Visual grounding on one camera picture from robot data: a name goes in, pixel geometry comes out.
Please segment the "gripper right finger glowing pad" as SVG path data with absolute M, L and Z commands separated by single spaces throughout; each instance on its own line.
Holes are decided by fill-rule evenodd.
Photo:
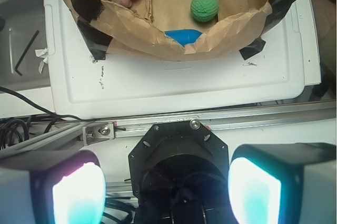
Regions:
M 228 189 L 238 223 L 336 223 L 336 145 L 243 144 Z

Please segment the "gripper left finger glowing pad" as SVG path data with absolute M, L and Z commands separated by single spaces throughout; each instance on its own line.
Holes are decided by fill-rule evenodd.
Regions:
M 1 223 L 100 223 L 106 181 L 89 151 L 1 151 Z

